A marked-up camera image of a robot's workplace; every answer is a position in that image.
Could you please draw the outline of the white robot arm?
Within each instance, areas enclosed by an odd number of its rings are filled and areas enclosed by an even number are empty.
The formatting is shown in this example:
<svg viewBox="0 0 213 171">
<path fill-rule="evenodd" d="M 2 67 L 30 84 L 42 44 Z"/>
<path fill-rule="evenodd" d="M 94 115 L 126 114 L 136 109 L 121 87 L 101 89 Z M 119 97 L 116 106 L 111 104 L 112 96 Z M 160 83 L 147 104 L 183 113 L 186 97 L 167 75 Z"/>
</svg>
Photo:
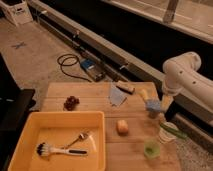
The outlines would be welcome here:
<svg viewBox="0 0 213 171">
<path fill-rule="evenodd" d="M 186 89 L 206 107 L 213 110 L 213 80 L 199 74 L 200 67 L 201 58 L 195 52 L 186 52 L 167 59 L 163 63 L 165 73 L 162 82 L 163 100 L 151 99 L 145 89 L 140 91 L 146 109 L 156 113 L 166 112 L 173 98 Z"/>
</svg>

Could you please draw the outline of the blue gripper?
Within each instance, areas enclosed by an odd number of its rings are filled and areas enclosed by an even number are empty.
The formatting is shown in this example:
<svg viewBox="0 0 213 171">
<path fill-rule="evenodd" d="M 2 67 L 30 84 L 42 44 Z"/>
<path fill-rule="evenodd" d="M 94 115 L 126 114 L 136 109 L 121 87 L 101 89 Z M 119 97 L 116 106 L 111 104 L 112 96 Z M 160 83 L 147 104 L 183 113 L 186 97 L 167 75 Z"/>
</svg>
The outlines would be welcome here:
<svg viewBox="0 0 213 171">
<path fill-rule="evenodd" d="M 156 118 L 158 114 L 161 112 L 161 108 L 163 112 L 166 112 L 173 102 L 173 97 L 169 95 L 163 95 L 162 101 L 149 99 L 148 93 L 145 89 L 141 89 L 139 91 L 139 95 L 146 101 L 146 109 L 149 112 L 150 118 Z"/>
</svg>

